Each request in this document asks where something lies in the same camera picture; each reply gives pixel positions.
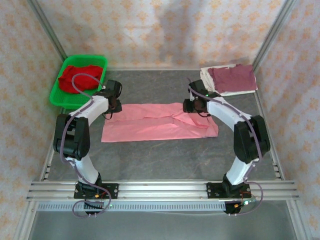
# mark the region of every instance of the black mounting plate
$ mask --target black mounting plate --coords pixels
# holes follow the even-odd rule
[[[111,194],[111,199],[118,199],[118,193],[119,193],[119,184],[118,183],[102,183],[102,188],[107,189],[110,194]],[[88,195],[83,195],[80,191],[76,192],[74,191],[73,198],[74,199],[87,199],[87,200],[92,200],[92,199],[109,199],[108,194],[103,194],[102,197],[98,198],[93,198],[93,194],[91,193],[90,196]]]
[[[243,184],[240,188],[237,188],[236,191],[232,193],[232,196],[228,195],[223,188],[222,182],[218,183],[213,183],[213,182],[208,182],[206,184],[206,193],[208,196],[208,199],[228,199],[228,198],[233,198],[233,199],[241,199],[242,197],[244,199],[249,199],[251,198],[251,193],[250,193],[250,186],[249,184]]]

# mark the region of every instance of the perforated metal strip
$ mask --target perforated metal strip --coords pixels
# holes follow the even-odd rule
[[[39,212],[70,212],[74,202],[42,201],[38,205]],[[226,205],[221,201],[207,202],[114,202],[109,212],[190,212],[190,211],[225,211]],[[75,206],[75,211],[97,211],[92,207],[84,207],[83,203]]]

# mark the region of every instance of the gray mat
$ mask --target gray mat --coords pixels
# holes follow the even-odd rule
[[[110,71],[106,79],[123,85],[122,104],[182,103],[189,97],[188,81],[198,80],[199,71]],[[253,94],[225,98],[241,111],[258,115]],[[233,132],[213,117],[219,127],[218,137],[161,141],[102,143],[105,119],[99,116],[90,127],[89,155],[104,181],[114,180],[221,180],[230,169],[235,154]],[[49,180],[76,180],[74,170],[54,154]],[[275,172],[268,153],[250,179],[273,180]]]

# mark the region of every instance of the folded clothes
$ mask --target folded clothes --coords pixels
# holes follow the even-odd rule
[[[252,65],[236,65],[235,67],[209,68],[214,88],[218,93],[255,91],[256,78]]]
[[[103,143],[197,139],[218,136],[211,117],[183,112],[182,103],[123,104],[103,126]]]
[[[78,94],[78,91],[72,86],[72,78],[76,74],[89,74],[100,80],[103,72],[103,68],[100,66],[67,66],[62,73],[62,76],[58,78],[59,88],[67,93]],[[74,79],[75,86],[81,90],[96,89],[99,85],[97,81],[89,76],[79,75]]]

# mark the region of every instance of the black motor joint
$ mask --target black motor joint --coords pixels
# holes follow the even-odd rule
[[[189,87],[196,91],[199,94],[202,94],[204,96],[207,96],[209,98],[215,98],[215,97],[221,97],[216,92],[208,92],[206,89],[203,81],[201,79],[197,81],[193,81],[189,84]],[[185,113],[208,113],[207,110],[207,102],[208,100],[198,96],[197,94],[191,92],[192,96],[194,97],[194,100],[185,99],[183,101],[183,111]]]
[[[108,99],[108,110],[105,114],[109,113],[118,113],[122,111],[122,106],[118,97],[121,95],[122,92],[122,84],[118,81],[109,79],[106,82],[105,88],[97,91],[94,95],[95,96],[103,96]]]

